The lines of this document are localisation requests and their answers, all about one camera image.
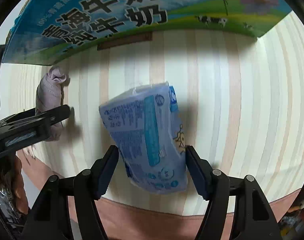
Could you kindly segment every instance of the hand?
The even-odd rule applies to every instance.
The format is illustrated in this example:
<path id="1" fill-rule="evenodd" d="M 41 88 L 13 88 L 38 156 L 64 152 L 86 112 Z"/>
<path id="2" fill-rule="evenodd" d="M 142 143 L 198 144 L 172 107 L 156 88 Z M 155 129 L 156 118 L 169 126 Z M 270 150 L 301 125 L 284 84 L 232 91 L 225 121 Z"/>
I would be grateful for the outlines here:
<path id="1" fill-rule="evenodd" d="M 15 178 L 13 181 L 13 194 L 14 194 L 14 201 L 17 207 L 17 210 L 23 214 L 28 214 L 28 199 L 25 194 L 24 189 L 24 182 L 21 175 L 22 163 L 21 160 L 16 156 L 15 158 Z"/>

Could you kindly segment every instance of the flower center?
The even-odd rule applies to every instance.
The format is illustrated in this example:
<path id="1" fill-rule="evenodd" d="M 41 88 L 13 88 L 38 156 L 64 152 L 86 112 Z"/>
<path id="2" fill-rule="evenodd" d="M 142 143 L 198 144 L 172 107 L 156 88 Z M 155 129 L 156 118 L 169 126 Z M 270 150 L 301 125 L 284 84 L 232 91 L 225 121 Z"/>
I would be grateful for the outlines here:
<path id="1" fill-rule="evenodd" d="M 258 4 L 265 4 L 266 0 L 255 0 L 255 2 Z"/>

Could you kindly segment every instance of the flower stem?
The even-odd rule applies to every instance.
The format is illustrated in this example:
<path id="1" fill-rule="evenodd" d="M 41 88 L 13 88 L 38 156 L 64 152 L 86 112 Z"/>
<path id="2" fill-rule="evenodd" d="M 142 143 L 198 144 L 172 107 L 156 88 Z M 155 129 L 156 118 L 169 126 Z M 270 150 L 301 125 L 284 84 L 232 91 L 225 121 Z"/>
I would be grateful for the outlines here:
<path id="1" fill-rule="evenodd" d="M 227 1 L 226 0 L 223 0 L 224 2 L 224 6 L 225 6 L 225 12 L 226 12 L 226 15 L 229 15 L 229 12 L 227 10 Z"/>

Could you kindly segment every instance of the black and white cow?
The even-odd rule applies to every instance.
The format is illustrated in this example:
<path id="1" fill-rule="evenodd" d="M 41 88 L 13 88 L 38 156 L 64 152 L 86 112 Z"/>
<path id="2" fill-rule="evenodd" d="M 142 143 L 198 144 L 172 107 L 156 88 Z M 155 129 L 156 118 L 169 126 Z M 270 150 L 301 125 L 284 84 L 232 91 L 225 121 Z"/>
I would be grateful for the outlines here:
<path id="1" fill-rule="evenodd" d="M 214 17 L 210 17 L 210 16 L 195 16 L 199 22 L 202 22 L 204 24 L 206 24 L 206 26 L 208 26 L 209 23 L 215 23 L 215 24 L 220 24 L 222 27 L 225 27 L 225 24 L 227 23 L 227 19 L 226 18 L 214 18 Z"/>

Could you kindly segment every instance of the blue plastic package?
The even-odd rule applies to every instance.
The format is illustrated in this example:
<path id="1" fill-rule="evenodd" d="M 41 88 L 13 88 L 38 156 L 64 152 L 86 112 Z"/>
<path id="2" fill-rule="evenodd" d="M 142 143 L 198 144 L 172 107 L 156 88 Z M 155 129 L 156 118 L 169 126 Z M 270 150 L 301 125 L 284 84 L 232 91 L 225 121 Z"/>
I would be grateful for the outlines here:
<path id="1" fill-rule="evenodd" d="M 131 89 L 99 111 L 134 184 L 157 194 L 186 189 L 184 133 L 172 86 Z"/>

